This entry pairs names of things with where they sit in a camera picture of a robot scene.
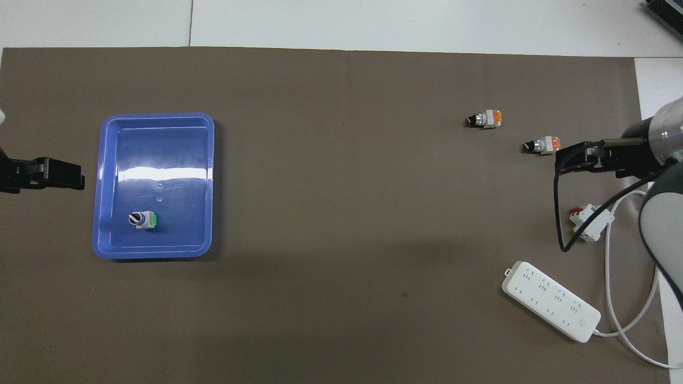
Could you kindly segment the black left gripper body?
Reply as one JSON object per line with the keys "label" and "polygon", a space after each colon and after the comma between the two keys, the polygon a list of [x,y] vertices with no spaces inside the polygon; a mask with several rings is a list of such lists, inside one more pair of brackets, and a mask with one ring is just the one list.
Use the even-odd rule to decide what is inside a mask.
{"label": "black left gripper body", "polygon": [[34,165],[32,160],[12,159],[1,152],[1,192],[19,194],[22,189],[32,189],[31,175],[27,167]]}

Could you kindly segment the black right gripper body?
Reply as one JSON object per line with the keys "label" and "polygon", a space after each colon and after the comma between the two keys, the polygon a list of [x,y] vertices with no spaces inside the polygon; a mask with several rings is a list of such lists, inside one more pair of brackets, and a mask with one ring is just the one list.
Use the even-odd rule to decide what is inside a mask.
{"label": "black right gripper body", "polygon": [[622,139],[642,139],[636,146],[624,146],[617,151],[619,170],[616,178],[636,177],[644,179],[661,170],[662,165],[656,160],[649,145],[648,135],[652,119],[647,118],[629,126],[622,134]]}

